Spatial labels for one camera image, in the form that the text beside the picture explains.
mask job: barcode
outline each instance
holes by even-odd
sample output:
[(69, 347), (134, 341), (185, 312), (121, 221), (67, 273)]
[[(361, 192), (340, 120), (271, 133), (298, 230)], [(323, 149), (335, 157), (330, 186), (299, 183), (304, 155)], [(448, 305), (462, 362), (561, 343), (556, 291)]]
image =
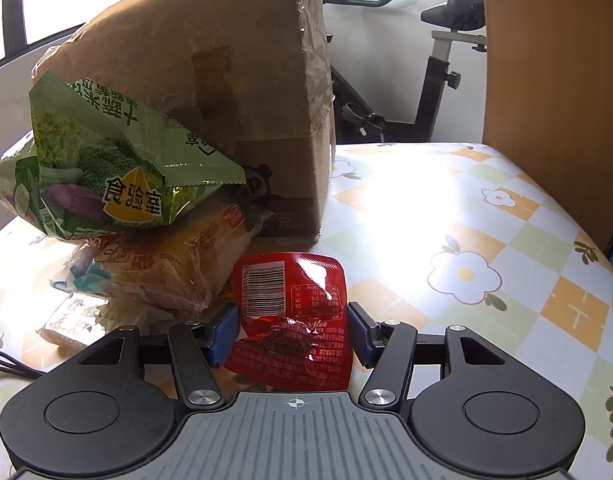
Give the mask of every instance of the barcode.
[(242, 307), (247, 317), (284, 316), (284, 262), (246, 266), (242, 274)]

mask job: white wall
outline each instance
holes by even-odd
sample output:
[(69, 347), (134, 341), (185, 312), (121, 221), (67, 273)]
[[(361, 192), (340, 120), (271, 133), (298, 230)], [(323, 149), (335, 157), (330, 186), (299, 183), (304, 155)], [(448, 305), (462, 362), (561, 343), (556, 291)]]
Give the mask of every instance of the white wall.
[[(325, 5), (331, 63), (389, 120), (415, 120), (431, 31), (420, 21), (427, 7), (446, 0), (394, 0), (379, 9)], [(485, 34), (486, 29), (475, 32)], [(446, 88), (432, 140), (480, 142), (485, 117), (487, 54), (454, 43), (450, 70), (462, 74), (457, 90)]]
[[(0, 153), (30, 130), (30, 70), (49, 46), (62, 41), (37, 48), (0, 68)], [(13, 214), (0, 204), (0, 229), (12, 219)]]

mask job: white flower pattern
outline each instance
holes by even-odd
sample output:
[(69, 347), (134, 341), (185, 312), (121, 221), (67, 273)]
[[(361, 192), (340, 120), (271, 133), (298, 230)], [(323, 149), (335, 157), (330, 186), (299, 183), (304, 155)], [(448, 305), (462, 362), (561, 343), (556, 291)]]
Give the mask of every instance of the white flower pattern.
[(442, 294), (452, 294), (460, 303), (480, 303), (503, 282), (480, 254), (470, 251), (435, 254), (431, 265), (434, 270), (427, 279), (429, 286)]
[(482, 194), (485, 196), (485, 200), (491, 205), (506, 205), (514, 207), (517, 202), (511, 198), (510, 194), (500, 189), (483, 189)]
[(333, 167), (331, 168), (331, 178), (336, 178), (338, 176), (343, 176), (343, 174), (354, 172), (355, 168), (346, 160), (336, 160), (333, 162)]

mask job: broccoli image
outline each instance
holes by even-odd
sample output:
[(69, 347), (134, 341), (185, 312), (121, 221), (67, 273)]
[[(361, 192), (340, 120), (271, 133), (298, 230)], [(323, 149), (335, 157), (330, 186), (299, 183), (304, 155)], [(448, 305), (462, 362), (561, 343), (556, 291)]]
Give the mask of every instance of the broccoli image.
[(63, 114), (31, 109), (31, 123), (38, 157), (46, 168), (75, 168), (79, 150), (85, 146), (80, 127)]
[(124, 176), (141, 165), (128, 142), (120, 139), (104, 139), (94, 146), (81, 148), (77, 161), (77, 167), (84, 172), (80, 184), (99, 196), (104, 195), (108, 178)]

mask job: plastic bag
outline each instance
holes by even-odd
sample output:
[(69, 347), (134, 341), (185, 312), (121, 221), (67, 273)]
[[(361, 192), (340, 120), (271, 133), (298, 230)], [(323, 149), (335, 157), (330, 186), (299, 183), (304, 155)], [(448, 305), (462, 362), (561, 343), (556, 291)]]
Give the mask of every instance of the plastic bag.
[(240, 320), (224, 367), (298, 392), (345, 390), (353, 352), (346, 283), (333, 258), (307, 253), (243, 256), (232, 277)]
[(0, 158), (0, 201), (45, 234), (84, 239), (171, 224), (244, 170), (177, 121), (51, 71), (29, 93), (33, 132)]
[(198, 317), (269, 215), (215, 196), (173, 226), (90, 240), (52, 285)]
[(153, 323), (171, 319), (171, 313), (152, 306), (76, 293), (62, 302), (37, 333), (49, 343), (80, 351), (119, 326), (137, 326), (142, 335), (148, 335)]

